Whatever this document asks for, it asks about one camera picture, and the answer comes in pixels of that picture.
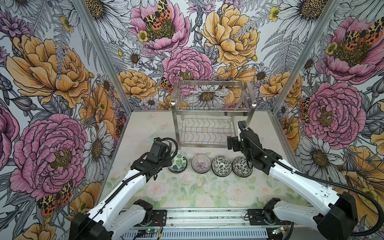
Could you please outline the black white floral bowl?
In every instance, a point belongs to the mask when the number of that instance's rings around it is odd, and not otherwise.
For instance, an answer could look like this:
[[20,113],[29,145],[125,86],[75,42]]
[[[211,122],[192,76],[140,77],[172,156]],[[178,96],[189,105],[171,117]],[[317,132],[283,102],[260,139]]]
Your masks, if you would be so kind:
[[218,177],[226,177],[232,172],[232,163],[225,156],[216,156],[212,161],[212,170]]

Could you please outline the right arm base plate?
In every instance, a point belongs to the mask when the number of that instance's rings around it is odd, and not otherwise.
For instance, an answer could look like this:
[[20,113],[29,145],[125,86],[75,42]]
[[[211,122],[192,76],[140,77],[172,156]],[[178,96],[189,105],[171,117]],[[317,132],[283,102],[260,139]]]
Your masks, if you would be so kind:
[[245,221],[248,221],[251,226],[261,226],[261,225],[286,226],[290,224],[290,222],[279,220],[272,211],[264,210],[264,209],[248,209],[243,219]]

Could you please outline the steel two-tier dish rack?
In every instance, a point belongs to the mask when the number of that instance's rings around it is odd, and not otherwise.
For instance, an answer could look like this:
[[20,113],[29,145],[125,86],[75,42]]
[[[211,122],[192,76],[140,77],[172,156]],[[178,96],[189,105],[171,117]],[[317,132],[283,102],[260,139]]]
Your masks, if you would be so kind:
[[238,134],[236,118],[250,124],[256,106],[247,82],[175,82],[171,109],[179,146],[225,148],[227,137]]

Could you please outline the purple striped bowl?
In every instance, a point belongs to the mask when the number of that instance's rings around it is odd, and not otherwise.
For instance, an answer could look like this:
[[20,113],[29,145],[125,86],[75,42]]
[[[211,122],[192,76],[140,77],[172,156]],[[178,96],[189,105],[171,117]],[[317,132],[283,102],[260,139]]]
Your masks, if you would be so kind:
[[192,158],[191,165],[195,172],[204,174],[211,169],[212,162],[208,156],[198,154]]

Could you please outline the green leaf pattern bowl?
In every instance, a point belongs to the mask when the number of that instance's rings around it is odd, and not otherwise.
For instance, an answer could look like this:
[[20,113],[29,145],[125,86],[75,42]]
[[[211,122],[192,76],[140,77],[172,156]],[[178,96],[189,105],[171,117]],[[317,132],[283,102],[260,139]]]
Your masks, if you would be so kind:
[[175,158],[172,159],[172,165],[168,167],[169,171],[178,174],[185,171],[188,167],[188,159],[181,153],[177,153]]

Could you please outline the aluminium left corner post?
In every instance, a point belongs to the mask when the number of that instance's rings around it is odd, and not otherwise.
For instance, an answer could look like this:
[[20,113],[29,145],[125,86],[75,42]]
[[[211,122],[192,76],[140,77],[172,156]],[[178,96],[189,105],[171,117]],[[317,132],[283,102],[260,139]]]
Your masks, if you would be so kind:
[[110,77],[112,83],[114,84],[117,94],[120,97],[120,100],[122,102],[122,105],[127,113],[127,115],[130,117],[132,113],[132,107],[129,103],[129,100],[126,96],[126,93],[122,87],[122,84],[120,83],[118,79],[118,74],[115,71],[114,65],[112,64],[108,52],[105,48],[105,45],[103,43],[103,39],[101,38],[100,34],[98,33],[98,28],[96,24],[94,23],[94,20],[92,19],[92,16],[88,10],[88,7],[85,3],[85,1],[74,1],[75,9],[77,10],[80,19],[86,28],[87,34],[92,41],[106,71],[108,76]]

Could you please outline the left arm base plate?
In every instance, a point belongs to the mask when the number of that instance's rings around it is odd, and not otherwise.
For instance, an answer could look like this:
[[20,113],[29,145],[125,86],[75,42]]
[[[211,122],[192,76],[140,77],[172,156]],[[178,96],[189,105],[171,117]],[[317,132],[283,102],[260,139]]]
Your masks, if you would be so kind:
[[165,227],[167,223],[167,210],[147,211],[144,220],[139,223],[142,227]]

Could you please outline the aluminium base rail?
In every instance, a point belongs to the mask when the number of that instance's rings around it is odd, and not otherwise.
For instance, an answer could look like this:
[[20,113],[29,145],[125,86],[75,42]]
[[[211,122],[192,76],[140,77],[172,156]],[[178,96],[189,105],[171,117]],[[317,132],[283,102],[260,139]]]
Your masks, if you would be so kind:
[[289,227],[290,222],[269,225],[257,220],[251,225],[245,208],[165,208],[167,211],[166,229],[250,229]]

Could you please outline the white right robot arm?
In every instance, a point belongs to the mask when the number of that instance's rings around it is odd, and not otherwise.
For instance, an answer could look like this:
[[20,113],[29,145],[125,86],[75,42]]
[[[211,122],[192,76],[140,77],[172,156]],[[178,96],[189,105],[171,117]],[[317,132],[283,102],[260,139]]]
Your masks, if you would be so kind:
[[317,230],[327,240],[347,240],[358,224],[357,207],[350,194],[339,194],[329,184],[322,185],[308,177],[272,150],[264,149],[258,135],[250,140],[244,134],[227,137],[229,150],[241,152],[246,163],[279,180],[310,203],[289,204],[279,198],[269,200],[263,209],[265,222],[297,223]]

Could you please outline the aluminium corner post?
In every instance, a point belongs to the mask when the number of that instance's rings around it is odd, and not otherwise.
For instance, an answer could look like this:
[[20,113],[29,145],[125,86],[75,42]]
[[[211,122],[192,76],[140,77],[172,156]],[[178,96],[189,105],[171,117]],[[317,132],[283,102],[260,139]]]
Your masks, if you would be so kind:
[[126,93],[122,87],[122,84],[120,83],[118,79],[118,74],[115,71],[114,65],[112,64],[108,52],[105,48],[105,45],[103,43],[103,39],[101,38],[100,34],[98,33],[98,28],[96,24],[94,23],[94,20],[92,19],[92,16],[88,10],[88,7],[85,3],[85,1],[74,1],[75,9],[77,10],[80,19],[86,28],[87,34],[92,41],[106,71],[108,76],[110,77],[112,83],[114,84],[117,94],[120,97],[120,100],[122,102],[122,105],[127,113],[127,115],[130,117],[132,113],[132,107],[129,103],[129,100],[126,96]]
[[288,96],[288,93],[290,92],[291,88],[296,82],[303,65],[305,64],[306,60],[310,56],[312,48],[314,48],[315,44],[320,39],[322,33],[329,26],[329,22],[331,21],[332,16],[335,14],[341,2],[342,1],[336,1],[336,0],[327,2],[323,13],[320,15],[319,21],[315,25],[314,31],[309,35],[308,41],[305,44],[302,52],[300,53],[299,58],[296,64],[294,65],[285,86],[282,88],[281,93],[279,94],[276,102],[273,105],[273,108],[272,108],[273,114],[277,114],[279,107],[285,101],[286,97]]

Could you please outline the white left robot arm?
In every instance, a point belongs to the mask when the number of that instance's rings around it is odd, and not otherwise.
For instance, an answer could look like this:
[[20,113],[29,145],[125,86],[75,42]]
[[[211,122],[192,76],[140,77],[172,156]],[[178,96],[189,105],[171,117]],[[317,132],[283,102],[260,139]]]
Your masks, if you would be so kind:
[[178,143],[172,138],[155,138],[149,152],[135,160],[122,182],[86,214],[77,214],[70,227],[70,240],[118,240],[138,224],[148,224],[153,206],[139,200],[126,211],[124,206],[150,179],[172,164],[178,153]]

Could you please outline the aluminium right corner post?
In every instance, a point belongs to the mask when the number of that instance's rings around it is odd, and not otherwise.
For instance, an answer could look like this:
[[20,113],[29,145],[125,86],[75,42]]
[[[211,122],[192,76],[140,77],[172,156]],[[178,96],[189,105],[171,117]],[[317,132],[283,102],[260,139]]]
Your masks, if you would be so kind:
[[314,48],[315,44],[320,39],[322,33],[329,26],[329,22],[331,21],[332,16],[335,14],[341,2],[342,1],[336,1],[336,0],[327,2],[323,13],[320,15],[319,21],[315,25],[314,31],[309,35],[308,41],[305,44],[302,52],[300,53],[299,58],[296,64],[294,65],[285,86],[282,88],[281,93],[279,94],[276,102],[273,105],[273,108],[272,108],[273,114],[277,114],[279,107],[285,101],[286,97],[288,96],[288,93],[290,92],[291,88],[296,82],[303,65],[305,64],[306,60],[310,56],[312,48]]

